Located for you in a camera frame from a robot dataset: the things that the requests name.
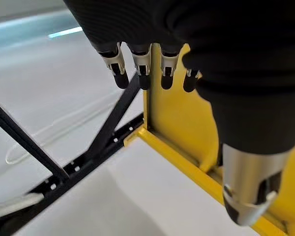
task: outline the black diagonal brace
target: black diagonal brace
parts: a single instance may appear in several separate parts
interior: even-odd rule
[[[132,77],[128,88],[123,92],[114,109],[109,114],[107,120],[96,135],[94,141],[91,143],[88,150],[86,151],[86,159],[94,158],[105,148],[109,139],[112,137],[116,126],[120,122],[121,118],[127,111],[128,107],[132,103],[139,90],[139,78],[138,75],[135,74]]]
[[[69,175],[0,107],[0,127],[61,181]]]

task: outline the yellow metal frame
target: yellow metal frame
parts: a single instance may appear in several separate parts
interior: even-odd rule
[[[185,68],[181,56],[170,90],[160,86],[158,45],[152,48],[152,84],[144,91],[145,122],[127,139],[125,146],[140,137],[219,203],[222,197],[222,168],[216,166],[218,136],[210,104],[197,93],[182,89]],[[295,236],[295,149],[284,171],[281,192],[269,211],[252,228],[261,235]]]

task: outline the robotic hand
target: robotic hand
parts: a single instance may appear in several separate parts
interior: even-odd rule
[[[211,103],[226,210],[237,224],[252,225],[279,194],[295,146],[295,0],[64,1],[122,89],[120,42],[132,52],[142,89],[150,84],[151,43],[161,44],[163,89],[189,44],[183,88]]]

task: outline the silver metal segment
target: silver metal segment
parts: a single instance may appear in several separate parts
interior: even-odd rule
[[[186,75],[187,75],[188,77],[191,76],[191,71],[192,71],[192,69],[187,69]],[[198,70],[198,72],[197,72],[195,78],[197,78],[197,79],[200,78],[200,75],[201,75],[200,70]]]
[[[161,55],[162,55],[162,61],[161,61],[162,75],[165,76],[165,68],[170,67],[172,69],[171,76],[174,76],[174,72],[176,70],[179,54],[174,57],[167,57],[167,56],[164,56],[162,53],[161,53]]]
[[[42,193],[29,193],[0,204],[0,217],[30,207],[44,199]]]
[[[236,223],[252,225],[276,199],[278,193],[271,191],[264,203],[256,204],[260,184],[283,172],[289,153],[258,155],[223,145],[223,194],[238,212]]]
[[[120,48],[120,43],[117,43],[117,48],[118,48],[118,54],[113,58],[106,58],[101,55],[107,68],[111,70],[111,72],[114,76],[116,75],[116,73],[112,69],[112,64],[116,64],[116,63],[118,64],[121,75],[123,75],[125,73],[124,60],[123,60],[123,55],[122,55],[122,51]]]
[[[132,54],[134,65],[137,69],[138,75],[141,75],[140,65],[144,65],[146,67],[146,75],[149,75],[149,72],[151,70],[151,47],[152,44],[150,44],[148,48],[148,53],[145,55]]]

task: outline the white floor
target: white floor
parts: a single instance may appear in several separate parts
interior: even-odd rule
[[[257,235],[140,139],[16,235]]]
[[[132,56],[122,50],[129,77]],[[0,48],[0,103],[60,165],[84,152],[121,90],[82,32]],[[119,127],[143,110],[138,94]],[[0,129],[0,202],[50,173]],[[112,156],[16,235],[257,235],[143,141]]]

